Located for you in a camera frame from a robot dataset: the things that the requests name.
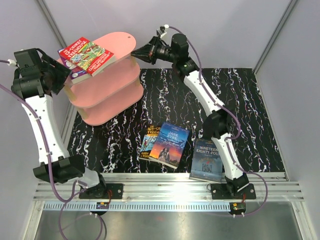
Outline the purple paperback book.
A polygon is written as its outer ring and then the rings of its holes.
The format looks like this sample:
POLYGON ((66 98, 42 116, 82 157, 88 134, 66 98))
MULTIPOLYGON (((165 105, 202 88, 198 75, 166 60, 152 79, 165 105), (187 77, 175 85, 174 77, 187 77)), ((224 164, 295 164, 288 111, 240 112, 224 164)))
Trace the purple paperback book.
POLYGON ((75 64, 71 63, 66 58, 61 56, 61 52, 63 50, 64 49, 62 48, 62 49, 59 49, 57 52, 60 56, 62 64, 71 71, 69 75, 70 82, 74 85, 82 81, 85 81, 87 79, 90 79, 92 77, 90 74, 88 74, 86 71, 84 71, 80 67, 76 66, 75 64))

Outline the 13-Storey Treehouse red book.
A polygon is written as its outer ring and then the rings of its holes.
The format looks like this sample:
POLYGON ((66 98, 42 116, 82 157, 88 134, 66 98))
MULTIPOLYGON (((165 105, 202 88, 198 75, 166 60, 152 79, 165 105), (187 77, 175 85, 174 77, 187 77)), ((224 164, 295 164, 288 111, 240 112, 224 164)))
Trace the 13-Storey Treehouse red book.
POLYGON ((59 55, 92 77, 117 60, 113 52, 85 37, 79 38, 64 48, 59 55))

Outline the Jane Eyre blue book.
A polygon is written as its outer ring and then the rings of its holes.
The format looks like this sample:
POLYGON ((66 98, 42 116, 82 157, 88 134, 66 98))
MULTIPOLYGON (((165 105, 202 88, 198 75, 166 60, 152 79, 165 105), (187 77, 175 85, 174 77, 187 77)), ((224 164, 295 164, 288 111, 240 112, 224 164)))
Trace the Jane Eyre blue book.
POLYGON ((149 154, 149 160, 177 169, 190 131, 164 122, 149 154))

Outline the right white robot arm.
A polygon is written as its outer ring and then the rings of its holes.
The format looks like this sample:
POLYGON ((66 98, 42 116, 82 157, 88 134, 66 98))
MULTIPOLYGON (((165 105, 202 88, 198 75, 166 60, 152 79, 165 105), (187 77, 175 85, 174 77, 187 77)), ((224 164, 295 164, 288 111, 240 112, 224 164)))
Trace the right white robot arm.
POLYGON ((224 167, 226 192, 229 197, 237 199, 249 186, 249 179, 240 169, 241 165, 232 145, 231 123, 235 115, 206 83, 200 65, 189 55, 190 46, 188 38, 181 33, 174 34, 170 44, 165 43, 161 37, 154 36, 147 44, 133 50, 131 56, 152 65, 157 60, 171 63, 173 72, 196 96, 206 114, 202 125, 203 136, 212 140, 217 147, 224 167))

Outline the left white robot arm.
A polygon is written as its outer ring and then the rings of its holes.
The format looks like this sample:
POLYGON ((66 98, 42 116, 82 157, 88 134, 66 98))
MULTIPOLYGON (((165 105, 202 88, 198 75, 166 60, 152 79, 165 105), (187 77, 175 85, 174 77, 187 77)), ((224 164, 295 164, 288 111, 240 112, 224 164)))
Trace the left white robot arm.
POLYGON ((69 154, 54 116, 52 95, 64 87, 70 69, 39 48, 16 51, 14 57, 11 93, 27 113, 37 143, 39 166, 33 169, 34 176, 50 183, 56 196, 56 183, 73 183, 80 186, 82 199, 105 197, 103 176, 85 167, 82 156, 69 154))

